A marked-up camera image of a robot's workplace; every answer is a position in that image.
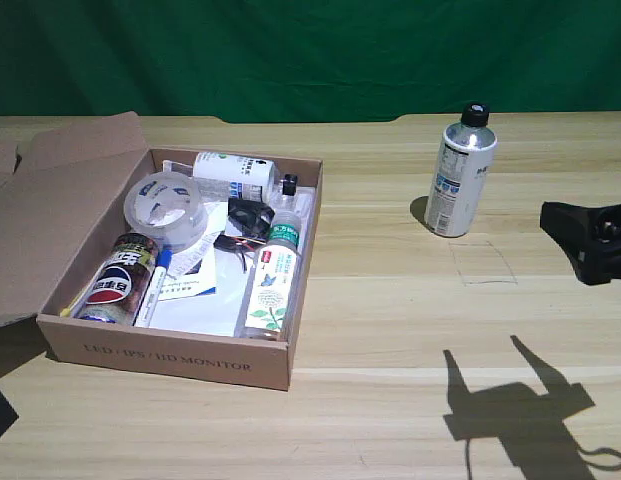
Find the cardboard box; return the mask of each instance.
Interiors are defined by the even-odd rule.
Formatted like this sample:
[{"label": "cardboard box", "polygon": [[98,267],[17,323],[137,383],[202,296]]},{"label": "cardboard box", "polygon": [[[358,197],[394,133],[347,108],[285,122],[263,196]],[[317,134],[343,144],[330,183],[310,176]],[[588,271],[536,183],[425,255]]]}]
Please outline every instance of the cardboard box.
[{"label": "cardboard box", "polygon": [[321,199],[318,160],[264,157],[316,187],[299,288],[283,341],[142,329],[59,312],[87,283],[127,225],[123,200],[163,160],[196,151],[149,149],[129,112],[35,136],[16,173],[0,162],[0,324],[37,316],[60,361],[287,390]]}]

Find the clear tape roll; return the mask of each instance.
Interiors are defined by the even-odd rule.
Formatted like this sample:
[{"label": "clear tape roll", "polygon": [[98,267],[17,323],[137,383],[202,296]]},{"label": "clear tape roll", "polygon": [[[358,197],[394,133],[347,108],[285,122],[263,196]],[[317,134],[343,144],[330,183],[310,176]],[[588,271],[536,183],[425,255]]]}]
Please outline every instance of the clear tape roll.
[{"label": "clear tape roll", "polygon": [[126,195],[123,211],[132,229],[180,252],[192,246],[208,222],[197,184],[176,172],[160,172],[137,182]]}]

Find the blue marker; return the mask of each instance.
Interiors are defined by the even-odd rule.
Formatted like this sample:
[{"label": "blue marker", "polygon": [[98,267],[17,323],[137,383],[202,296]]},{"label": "blue marker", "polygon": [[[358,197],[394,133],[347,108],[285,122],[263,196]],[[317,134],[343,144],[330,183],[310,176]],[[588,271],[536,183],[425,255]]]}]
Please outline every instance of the blue marker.
[{"label": "blue marker", "polygon": [[149,327],[152,321],[152,315],[154,309],[157,307],[159,301],[159,294],[161,293],[161,287],[163,281],[166,278],[168,267],[170,266],[170,260],[172,260],[172,251],[163,250],[157,257],[157,266],[152,274],[152,280],[146,290],[146,296],[143,298],[141,308],[139,308],[139,314],[137,320],[134,323],[135,327]]}]

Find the black bottle cap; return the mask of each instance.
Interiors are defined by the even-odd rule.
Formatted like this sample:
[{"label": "black bottle cap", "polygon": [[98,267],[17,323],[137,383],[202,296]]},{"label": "black bottle cap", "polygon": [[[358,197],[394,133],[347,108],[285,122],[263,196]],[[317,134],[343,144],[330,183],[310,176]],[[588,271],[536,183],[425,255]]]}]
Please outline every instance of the black bottle cap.
[{"label": "black bottle cap", "polygon": [[471,102],[463,109],[461,123],[468,127],[485,127],[488,124],[490,107],[485,103]]},{"label": "black bottle cap", "polygon": [[297,180],[298,177],[296,175],[286,173],[283,177],[283,189],[281,193],[293,197],[294,194],[297,193]]}]

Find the green fabric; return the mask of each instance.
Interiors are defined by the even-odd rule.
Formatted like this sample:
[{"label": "green fabric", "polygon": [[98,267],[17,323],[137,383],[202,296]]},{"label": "green fabric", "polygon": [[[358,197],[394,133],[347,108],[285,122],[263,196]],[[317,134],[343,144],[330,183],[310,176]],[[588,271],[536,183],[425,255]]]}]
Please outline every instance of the green fabric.
[{"label": "green fabric", "polygon": [[0,0],[0,115],[621,110],[621,0]]}]

